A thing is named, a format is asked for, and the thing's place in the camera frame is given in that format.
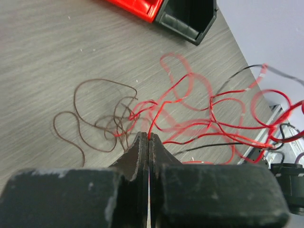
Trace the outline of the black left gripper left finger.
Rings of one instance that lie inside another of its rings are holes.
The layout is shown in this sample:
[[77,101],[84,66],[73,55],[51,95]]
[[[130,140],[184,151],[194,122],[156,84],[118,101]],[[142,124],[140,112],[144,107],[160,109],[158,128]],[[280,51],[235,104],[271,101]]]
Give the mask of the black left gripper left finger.
[[0,197],[3,228],[144,228],[148,139],[138,133],[107,168],[23,169]]

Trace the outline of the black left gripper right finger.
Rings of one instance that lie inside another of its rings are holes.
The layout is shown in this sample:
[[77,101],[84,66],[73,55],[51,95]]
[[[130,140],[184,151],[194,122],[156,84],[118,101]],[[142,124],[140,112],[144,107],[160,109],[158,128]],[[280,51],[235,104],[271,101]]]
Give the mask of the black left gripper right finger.
[[183,164],[149,137],[153,228],[282,228],[290,218],[273,174],[260,165]]

